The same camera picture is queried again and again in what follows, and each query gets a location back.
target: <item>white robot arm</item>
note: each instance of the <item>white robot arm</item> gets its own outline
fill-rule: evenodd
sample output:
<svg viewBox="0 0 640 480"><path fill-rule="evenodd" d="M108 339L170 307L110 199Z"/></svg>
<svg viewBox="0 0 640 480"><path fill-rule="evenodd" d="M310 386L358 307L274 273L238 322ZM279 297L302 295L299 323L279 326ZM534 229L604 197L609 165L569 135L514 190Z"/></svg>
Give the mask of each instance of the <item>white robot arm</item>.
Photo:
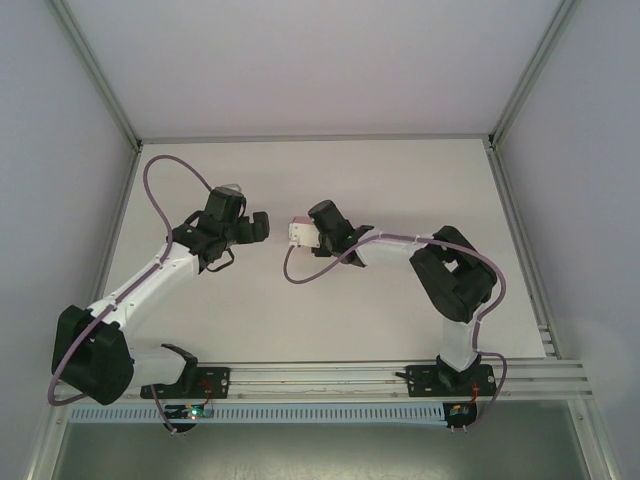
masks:
<svg viewBox="0 0 640 480"><path fill-rule="evenodd" d="M475 251L453 227L443 227L433 237ZM290 244L311 247L316 256L340 257L358 244L343 263L412 269L443 315L437 362L442 381L455 388L464 383L480 362L473 335L478 316L497 282L496 274L477 258L436 245L425 246L417 239L381 234L367 225L353 228L330 200L311 208L308 217L294 218L289 226Z"/></svg>
<svg viewBox="0 0 640 480"><path fill-rule="evenodd" d="M127 339L169 291L204 270L231 265L232 246L269 236L266 212L254 213L251 222L245 209L241 193L226 187L211 190L205 209L171 230L158 254L122 287L87 309L68 307L58 319L53 387L60 378L103 405L131 387L163 384L189 392L197 377L195 356L169 344L137 351L129 348ZM211 270L225 252L231 261ZM49 401L60 404L52 388Z"/></svg>

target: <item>metal frame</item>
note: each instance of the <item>metal frame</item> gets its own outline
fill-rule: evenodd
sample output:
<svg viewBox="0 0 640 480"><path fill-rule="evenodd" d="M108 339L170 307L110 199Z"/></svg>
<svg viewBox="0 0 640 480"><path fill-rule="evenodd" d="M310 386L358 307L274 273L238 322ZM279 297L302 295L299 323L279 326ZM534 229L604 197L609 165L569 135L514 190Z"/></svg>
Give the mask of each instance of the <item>metal frame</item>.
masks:
<svg viewBox="0 0 640 480"><path fill-rule="evenodd" d="M25 472L25 480L51 479L62 449L71 410L70 407L45 409Z"/></svg>
<svg viewBox="0 0 640 480"><path fill-rule="evenodd" d="M485 142L485 149L541 334L548 335L546 343L545 336L542 336L545 350L550 343L554 356L562 359L562 344L558 335L554 333L549 301L533 256L521 211L513 193L511 180L502 160L500 146L495 142ZM591 478L611 480L622 478L595 400L568 399L567 405Z"/></svg>
<svg viewBox="0 0 640 480"><path fill-rule="evenodd" d="M140 163L141 152L142 150L134 149L129 157L130 166L127 172L127 178L122 185L122 189L118 195L116 208L111 216L111 221L109 222L109 233L100 258L98 275L96 276L94 285L91 289L92 301L100 300L104 294L109 269L111 268L113 255L116 251L116 243L120 236L120 229L122 228L122 222L124 220L124 212L126 211L127 204L129 203L129 197L131 196L131 190L133 189L133 182L136 178L136 171L138 170L138 165Z"/></svg>
<svg viewBox="0 0 640 480"><path fill-rule="evenodd" d="M486 360L496 378L502 375L499 361ZM237 363L205 364L231 368L228 397L216 404L229 403L420 403L462 402L468 397L409 397L406 380L395 375L409 364L435 365L434 361L396 360L348 363ZM77 392L59 387L60 398ZM499 401L584 400L592 393L579 360L509 360L509 369ZM150 403L139 390L127 390L118 403ZM93 404L80 400L77 405Z"/></svg>
<svg viewBox="0 0 640 480"><path fill-rule="evenodd" d="M357 140L461 140L479 139L486 140L486 133L468 135L458 134L429 134L429 133L367 133L348 135L256 135L256 136L230 136L230 137L184 137L184 138L145 138L141 145L173 145L177 143L252 143L252 142L346 142Z"/></svg>
<svg viewBox="0 0 640 480"><path fill-rule="evenodd" d="M116 126L127 139L131 147L137 152L140 140L135 130L131 126L127 115L117 97L113 93L107 77L102 72L96 56L93 54L89 43L87 43L78 22L73 16L71 9L65 0L46 0L53 16L58 20L60 28L69 40L71 48L80 59L80 63L87 72L89 79L93 83L98 95L113 117Z"/></svg>
<svg viewBox="0 0 640 480"><path fill-rule="evenodd" d="M536 47L535 53L531 57L531 60L529 60L524 72L522 72L516 88L507 101L506 107L500 114L500 118L491 134L494 145L504 140L507 131L520 113L524 102L547 64L547 60L551 57L553 50L558 44L558 40L569 24L580 1L581 0L562 0L560 2L551 23L549 23L540 43L538 43Z"/></svg>

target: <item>floor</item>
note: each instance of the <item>floor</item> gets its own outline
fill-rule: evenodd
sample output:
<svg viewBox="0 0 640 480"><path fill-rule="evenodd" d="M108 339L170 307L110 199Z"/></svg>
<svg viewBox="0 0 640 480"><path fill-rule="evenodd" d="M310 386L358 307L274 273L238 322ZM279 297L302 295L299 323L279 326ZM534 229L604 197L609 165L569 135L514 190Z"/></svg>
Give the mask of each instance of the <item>floor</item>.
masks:
<svg viewBox="0 0 640 480"><path fill-rule="evenodd" d="M468 434L442 427L69 426L56 480L578 480L563 403L501 402Z"/></svg>

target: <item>white cable tray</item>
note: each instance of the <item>white cable tray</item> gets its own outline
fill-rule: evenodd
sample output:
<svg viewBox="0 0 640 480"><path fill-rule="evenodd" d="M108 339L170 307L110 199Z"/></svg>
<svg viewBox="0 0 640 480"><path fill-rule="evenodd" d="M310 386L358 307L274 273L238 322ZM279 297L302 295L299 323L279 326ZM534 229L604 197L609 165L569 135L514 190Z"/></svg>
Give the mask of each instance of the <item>white cable tray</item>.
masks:
<svg viewBox="0 0 640 480"><path fill-rule="evenodd" d="M446 425L441 402L412 404L214 404L197 423L411 423ZM158 423L162 422L153 404L78 405L71 423ZM194 420L171 420L191 423Z"/></svg>

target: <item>white table surface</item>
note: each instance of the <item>white table surface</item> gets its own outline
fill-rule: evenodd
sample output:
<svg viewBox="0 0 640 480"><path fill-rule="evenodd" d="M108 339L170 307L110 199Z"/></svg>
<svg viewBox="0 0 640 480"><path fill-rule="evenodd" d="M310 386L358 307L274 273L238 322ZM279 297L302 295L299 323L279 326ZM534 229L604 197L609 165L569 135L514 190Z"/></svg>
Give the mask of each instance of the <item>white table surface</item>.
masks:
<svg viewBox="0 0 640 480"><path fill-rule="evenodd" d="M239 183L248 212L266 210L265 243L233 248L235 264L204 272L169 294L132 346L174 343L204 362L412 360L435 358L442 321L409 268L339 266L307 285L282 276L287 225L332 199L354 226L428 235L457 227L505 272L508 293L486 318L481 349L544 357L538 328L481 140L376 140L146 145L127 205L107 293L157 252L165 231L142 187L154 155L190 162L212 186ZM151 187L172 225L202 209L207 192L168 160ZM294 252L290 273L328 259Z"/></svg>

